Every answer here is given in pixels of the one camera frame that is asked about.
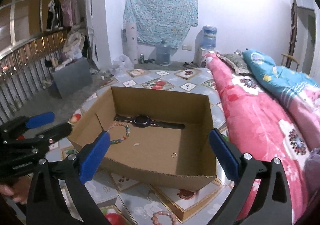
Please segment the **left hand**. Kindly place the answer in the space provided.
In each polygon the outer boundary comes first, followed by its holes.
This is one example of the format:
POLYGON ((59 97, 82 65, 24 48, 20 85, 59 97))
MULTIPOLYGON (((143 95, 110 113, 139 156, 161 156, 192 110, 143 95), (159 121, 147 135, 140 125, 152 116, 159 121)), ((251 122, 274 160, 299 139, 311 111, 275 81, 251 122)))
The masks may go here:
POLYGON ((16 203, 26 204, 28 200, 30 185, 31 178, 29 176, 23 176, 20 177, 12 186, 1 183, 1 194, 11 197, 16 203))

